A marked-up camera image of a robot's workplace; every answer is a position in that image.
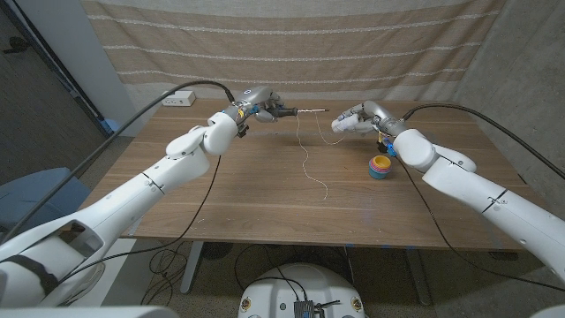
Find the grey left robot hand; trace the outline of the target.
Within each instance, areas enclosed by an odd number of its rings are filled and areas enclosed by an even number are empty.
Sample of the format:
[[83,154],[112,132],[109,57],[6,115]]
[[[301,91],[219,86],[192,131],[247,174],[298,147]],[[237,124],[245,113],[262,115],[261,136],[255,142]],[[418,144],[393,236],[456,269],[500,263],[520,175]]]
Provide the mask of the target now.
[[295,111],[287,109],[283,99],[272,88],[265,86],[246,89],[223,113],[238,125],[249,117],[261,123],[272,123],[279,117],[295,116]]

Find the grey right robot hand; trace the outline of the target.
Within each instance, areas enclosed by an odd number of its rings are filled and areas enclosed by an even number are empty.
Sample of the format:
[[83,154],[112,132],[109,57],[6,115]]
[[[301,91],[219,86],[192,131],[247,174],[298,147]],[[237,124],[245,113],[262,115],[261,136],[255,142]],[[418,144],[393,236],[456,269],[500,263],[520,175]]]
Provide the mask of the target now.
[[334,133],[381,132],[391,136],[397,136],[407,130],[403,121],[372,101],[365,101],[347,109],[332,122],[331,128]]

